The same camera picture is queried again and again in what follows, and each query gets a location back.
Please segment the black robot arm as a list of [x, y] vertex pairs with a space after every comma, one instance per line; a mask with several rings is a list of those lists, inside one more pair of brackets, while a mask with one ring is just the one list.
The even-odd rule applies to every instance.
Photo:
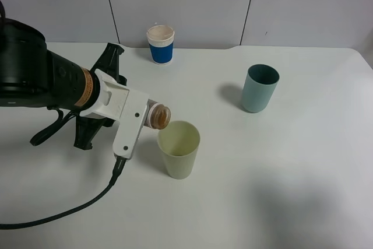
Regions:
[[98, 99], [100, 84], [95, 70], [110, 75], [126, 85], [119, 73], [119, 56], [124, 49], [108, 43], [91, 69], [47, 49], [45, 37], [35, 28], [8, 19], [1, 9], [1, 106], [45, 107], [58, 112], [58, 118], [32, 137], [38, 146], [61, 129], [69, 120], [76, 120], [74, 146], [90, 150], [92, 140], [101, 127], [111, 127], [113, 119], [80, 116]]

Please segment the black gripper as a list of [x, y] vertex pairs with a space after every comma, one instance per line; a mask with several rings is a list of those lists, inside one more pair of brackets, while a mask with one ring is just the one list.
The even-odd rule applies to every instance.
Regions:
[[[119, 56], [124, 49], [107, 43], [105, 50], [92, 67], [92, 72], [49, 50], [45, 52], [45, 74], [43, 81], [46, 90], [43, 105], [71, 111], [83, 111], [91, 107], [98, 98], [100, 85], [93, 72], [101, 70], [120, 85], [126, 86], [126, 77], [119, 74]], [[76, 117], [74, 147], [81, 150], [92, 149], [92, 140], [101, 127], [111, 127], [110, 118]]]

